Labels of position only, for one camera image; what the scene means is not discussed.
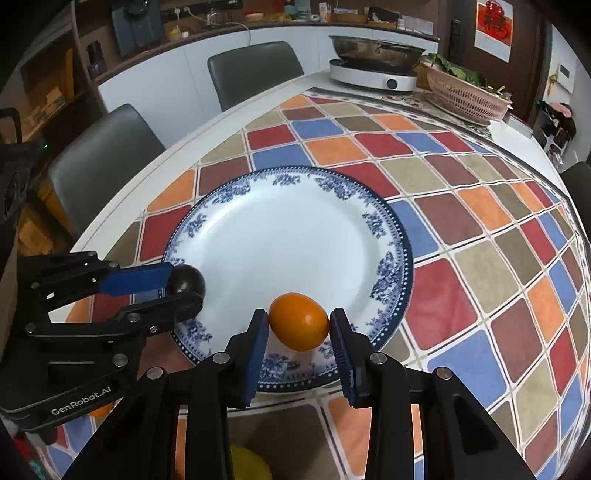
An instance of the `dark round fruit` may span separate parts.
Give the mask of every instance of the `dark round fruit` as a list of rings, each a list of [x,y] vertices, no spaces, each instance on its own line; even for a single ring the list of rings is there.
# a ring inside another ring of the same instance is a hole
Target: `dark round fruit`
[[[191,265],[176,265],[166,284],[166,293],[174,295],[184,291],[194,291],[201,298],[205,297],[205,279],[197,268]]]

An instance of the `white cabinet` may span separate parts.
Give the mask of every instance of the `white cabinet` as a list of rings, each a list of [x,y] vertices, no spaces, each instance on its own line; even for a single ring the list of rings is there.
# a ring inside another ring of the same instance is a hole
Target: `white cabinet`
[[[285,26],[251,30],[251,44],[285,41],[293,48],[305,74],[329,68],[338,58],[331,35],[378,38],[437,51],[437,42],[398,32],[362,27]],[[221,113],[207,60],[248,45],[249,34],[238,31],[198,40],[138,63],[99,86],[109,111],[130,103],[168,148],[187,133]]]
[[[121,72],[100,85],[99,92],[109,112],[132,105],[166,148],[205,122],[182,48]]]
[[[318,27],[277,27],[252,30],[251,45],[272,41],[287,42],[293,48],[305,74],[316,73],[318,63]]]
[[[176,49],[183,50],[184,55],[186,55],[186,62],[191,71],[194,87],[198,92],[205,121],[209,121],[222,113],[216,89],[213,86],[212,78],[207,68],[208,58],[228,50],[246,47],[247,44],[248,33],[246,31],[240,31],[217,35],[206,38],[205,40],[198,40]]]

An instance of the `plate rim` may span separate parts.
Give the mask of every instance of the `plate rim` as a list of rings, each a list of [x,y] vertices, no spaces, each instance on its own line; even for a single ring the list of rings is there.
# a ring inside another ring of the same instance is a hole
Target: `plate rim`
[[[170,235],[170,238],[168,239],[166,246],[164,248],[162,257],[160,259],[160,263],[165,263],[165,257],[168,253],[169,248],[171,247],[171,244],[173,242],[174,237],[176,236],[178,230],[181,228],[181,226],[183,225],[183,223],[185,222],[185,220],[191,216],[191,214],[193,213],[193,211],[195,209],[197,209],[199,207],[199,205],[201,205],[202,202],[205,202],[207,199],[209,199],[210,196],[213,196],[214,194],[216,194],[219,190],[224,189],[227,185],[230,185],[232,183],[238,182],[244,178],[247,177],[251,177],[251,176],[255,176],[257,174],[261,174],[261,173],[273,173],[273,172],[281,172],[281,173],[287,173],[287,172],[298,172],[298,173],[305,173],[305,172],[314,172],[314,171],[320,171],[323,173],[330,173],[336,177],[340,177],[346,181],[349,181],[351,183],[356,184],[358,187],[365,189],[369,195],[373,198],[373,200],[376,200],[379,204],[381,204],[381,206],[384,208],[384,210],[386,211],[386,214],[390,216],[390,218],[392,219],[392,221],[394,222],[394,224],[398,227],[400,227],[400,240],[402,243],[402,248],[403,250],[408,252],[408,255],[406,257],[402,258],[402,266],[405,267],[405,270],[407,271],[407,291],[408,294],[404,296],[404,298],[401,300],[399,306],[398,306],[398,310],[394,310],[392,312],[392,315],[390,317],[391,321],[389,324],[389,328],[386,330],[386,334],[387,335],[383,335],[382,334],[382,338],[380,340],[376,340],[376,341],[372,341],[372,346],[374,346],[376,348],[376,350],[381,350],[386,343],[388,343],[388,341],[392,338],[392,336],[394,335],[394,333],[396,332],[396,329],[398,328],[398,326],[400,325],[400,323],[402,322],[402,319],[404,318],[404,314],[408,308],[408,304],[410,303],[410,298],[412,295],[412,289],[413,289],[413,285],[414,285],[414,256],[413,256],[413,251],[411,248],[411,244],[410,244],[410,239],[408,237],[407,231],[404,228],[403,223],[400,221],[400,218],[398,217],[398,215],[396,214],[396,212],[394,211],[394,209],[390,206],[390,204],[384,199],[382,198],[378,193],[376,193],[376,191],[374,191],[371,187],[369,187],[368,185],[366,185],[365,183],[354,179],[353,177],[345,174],[345,173],[341,173],[339,171],[336,170],[332,170],[330,168],[323,168],[323,167],[316,167],[313,165],[302,165],[302,166],[278,166],[278,167],[268,167],[268,168],[262,168],[260,170],[253,170],[250,171],[248,173],[245,173],[243,175],[240,175],[238,177],[235,177],[231,180],[228,180],[227,182],[223,183],[222,185],[220,185],[219,187],[213,189],[211,192],[209,192],[208,194],[204,195],[203,197],[201,197],[190,209],[189,211],[183,216],[183,218],[181,218],[181,220],[178,222],[177,226],[174,228],[172,234]],[[158,297],[162,298],[163,296],[163,289],[159,289],[158,291]],[[176,328],[174,328],[173,330],[170,331],[170,336],[172,337],[175,345],[178,347],[178,349],[183,353],[183,355],[193,364],[193,365],[197,365],[198,363],[200,363],[202,360],[198,360],[195,355],[193,355],[192,352],[190,352],[184,345],[184,343],[181,341],[179,335],[176,333]],[[329,385],[331,383],[334,383],[336,380],[339,379],[339,375],[338,372],[336,371],[336,367],[334,369],[331,369],[330,371],[326,371],[323,372],[321,374],[318,374],[316,377],[314,377],[313,379],[307,379],[307,380],[295,380],[295,381],[290,381],[290,382],[285,382],[285,383],[264,383],[264,382],[257,382],[257,391],[261,392],[261,393],[273,393],[273,394],[281,394],[281,393],[297,393],[297,392],[302,392],[302,391],[306,391],[306,390],[311,390],[313,388],[317,388],[317,387],[324,387],[325,385]]]

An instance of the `stainless steel pot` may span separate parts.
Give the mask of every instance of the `stainless steel pot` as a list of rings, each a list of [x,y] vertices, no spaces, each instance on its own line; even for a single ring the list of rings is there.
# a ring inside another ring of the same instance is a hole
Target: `stainless steel pot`
[[[424,49],[371,38],[331,35],[336,54],[350,64],[369,69],[408,72],[418,65]]]

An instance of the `chair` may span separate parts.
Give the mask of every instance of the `chair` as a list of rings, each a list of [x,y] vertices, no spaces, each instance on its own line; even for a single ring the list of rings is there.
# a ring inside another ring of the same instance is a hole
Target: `chair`
[[[123,186],[165,148],[131,105],[121,105],[74,140],[49,178],[79,235]]]
[[[284,41],[220,53],[207,60],[207,68],[222,111],[304,74],[293,49]]]
[[[562,172],[560,178],[573,199],[583,228],[591,235],[591,166],[584,161],[577,162]]]

